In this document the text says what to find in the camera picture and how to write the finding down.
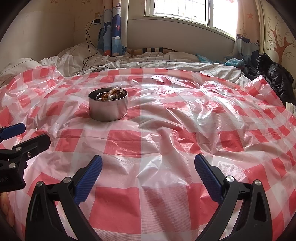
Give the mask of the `person's left hand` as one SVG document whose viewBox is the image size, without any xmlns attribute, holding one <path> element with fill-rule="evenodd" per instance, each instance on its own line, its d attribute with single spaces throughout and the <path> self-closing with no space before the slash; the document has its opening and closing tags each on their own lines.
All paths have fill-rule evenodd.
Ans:
<svg viewBox="0 0 296 241">
<path fill-rule="evenodd" d="M 0 198 L 1 198 L 0 199 L 1 211 L 4 214 L 4 218 L 11 227 L 14 227 L 15 215 L 13 213 L 11 206 L 10 206 L 8 194 L 1 193 Z"/>
</svg>

